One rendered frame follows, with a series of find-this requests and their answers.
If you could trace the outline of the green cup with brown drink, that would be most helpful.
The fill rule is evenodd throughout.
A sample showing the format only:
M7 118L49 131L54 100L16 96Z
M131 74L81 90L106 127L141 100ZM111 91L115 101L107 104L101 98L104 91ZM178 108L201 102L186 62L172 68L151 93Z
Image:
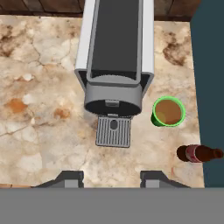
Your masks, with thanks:
M151 122L157 127L176 127L186 117L186 108L176 97L163 96L158 98L152 107Z

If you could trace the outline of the brown bottle with red label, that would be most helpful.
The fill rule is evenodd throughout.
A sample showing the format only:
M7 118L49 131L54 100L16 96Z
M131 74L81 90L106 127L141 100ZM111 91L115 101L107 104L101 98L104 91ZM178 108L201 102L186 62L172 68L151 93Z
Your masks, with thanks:
M204 163L213 159L223 158L224 152L220 149L212 149L205 145L182 145L177 149L177 156L184 162Z

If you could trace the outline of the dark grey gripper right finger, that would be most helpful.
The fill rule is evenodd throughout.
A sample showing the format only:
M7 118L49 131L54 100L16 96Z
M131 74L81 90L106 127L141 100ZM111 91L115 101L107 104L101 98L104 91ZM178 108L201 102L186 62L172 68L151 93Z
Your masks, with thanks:
M141 171L141 188L187 188L187 185L170 180L162 171Z

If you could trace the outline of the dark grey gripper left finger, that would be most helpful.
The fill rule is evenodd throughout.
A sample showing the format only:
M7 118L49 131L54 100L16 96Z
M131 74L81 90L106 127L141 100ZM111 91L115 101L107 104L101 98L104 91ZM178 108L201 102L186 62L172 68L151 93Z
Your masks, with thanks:
M39 185L38 188L83 188L83 179L83 171L62 171L57 178Z

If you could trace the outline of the white and grey coffee machine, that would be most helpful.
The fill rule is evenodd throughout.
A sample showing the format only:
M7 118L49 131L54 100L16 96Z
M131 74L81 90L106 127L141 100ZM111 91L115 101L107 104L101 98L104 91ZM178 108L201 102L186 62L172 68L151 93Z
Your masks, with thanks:
M154 78L154 0L86 0L74 72L98 116L95 144L128 148Z

